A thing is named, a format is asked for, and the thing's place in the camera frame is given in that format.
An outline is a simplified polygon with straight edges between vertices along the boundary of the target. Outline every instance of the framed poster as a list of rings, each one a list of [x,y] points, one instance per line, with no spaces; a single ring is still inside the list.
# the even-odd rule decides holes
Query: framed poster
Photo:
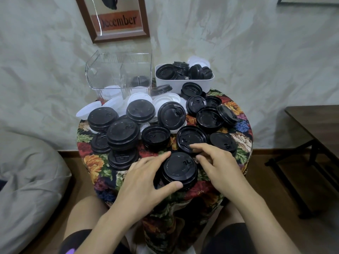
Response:
[[[278,4],[323,4],[323,5],[339,5],[339,0],[278,0]]]
[[[150,37],[145,0],[76,0],[93,43]]]

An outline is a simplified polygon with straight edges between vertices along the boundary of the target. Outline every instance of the gray cushion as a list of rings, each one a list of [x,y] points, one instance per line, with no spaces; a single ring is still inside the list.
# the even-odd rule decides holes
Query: gray cushion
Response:
[[[17,254],[38,234],[70,179],[62,157],[45,142],[0,131],[1,254]]]

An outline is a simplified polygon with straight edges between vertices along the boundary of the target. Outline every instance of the floral tablecloth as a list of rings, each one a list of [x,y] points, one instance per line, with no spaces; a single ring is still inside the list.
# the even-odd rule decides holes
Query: floral tablecloth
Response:
[[[219,132],[230,133],[238,144],[236,160],[239,169],[246,174],[248,160],[252,153],[253,135],[248,119],[240,107],[229,97],[218,90],[211,89],[207,96],[217,96],[222,103],[229,107],[239,121],[234,128],[221,128]],[[186,115],[187,125],[196,125],[196,119]],[[116,172],[108,164],[108,154],[96,155],[91,150],[91,139],[94,134],[90,131],[86,120],[81,120],[77,133],[79,154],[91,176],[97,196],[108,206],[115,201],[127,171]],[[146,150],[140,141],[138,150],[142,158],[157,156],[165,151],[178,151],[176,135],[171,135],[167,149],[158,153]],[[199,237],[208,219],[220,205],[223,196],[212,186],[203,170],[199,170],[198,182],[187,192],[176,192],[167,197],[146,216],[142,222],[147,246],[155,253],[167,254],[175,247],[180,250],[188,249]],[[176,233],[176,219],[185,221],[180,235]]]

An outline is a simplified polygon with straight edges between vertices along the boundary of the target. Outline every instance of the wooden frame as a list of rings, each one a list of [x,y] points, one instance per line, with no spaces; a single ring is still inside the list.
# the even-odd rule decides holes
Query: wooden frame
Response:
[[[339,0],[278,0],[278,4],[339,5]]]
[[[148,28],[148,21],[147,21],[147,13],[146,13],[146,5],[145,5],[145,0],[138,0],[139,4],[139,13],[140,13],[140,19],[141,21],[139,22],[140,26],[138,27],[137,30],[129,30],[127,31],[127,28],[125,27],[125,31],[120,31],[120,32],[114,32],[114,30],[110,30],[111,33],[104,34],[102,33],[102,26],[100,24],[99,17],[105,17],[105,16],[114,16],[114,14],[120,14],[123,16],[123,19],[125,20],[125,23],[127,21],[128,24],[128,19],[125,18],[123,13],[135,13],[137,12],[136,10],[134,11],[123,11],[123,12],[112,12],[108,14],[93,14],[92,17],[97,17],[97,21],[92,21],[90,12],[88,11],[86,1],[85,0],[76,0],[80,13],[83,17],[83,20],[85,22],[85,25],[87,27],[88,33],[90,34],[91,40],[93,43],[104,43],[104,42],[112,42],[112,41],[121,41],[121,40],[129,40],[129,39],[137,39],[137,38],[148,38],[150,37],[150,31]],[[129,22],[133,22],[131,18],[134,18],[134,24],[136,24],[135,19],[137,19],[136,16],[130,17]],[[114,24],[113,21],[116,22],[116,24],[119,24],[117,20],[122,21],[122,19],[112,19],[109,22],[112,22],[112,24],[109,23],[110,26]]]

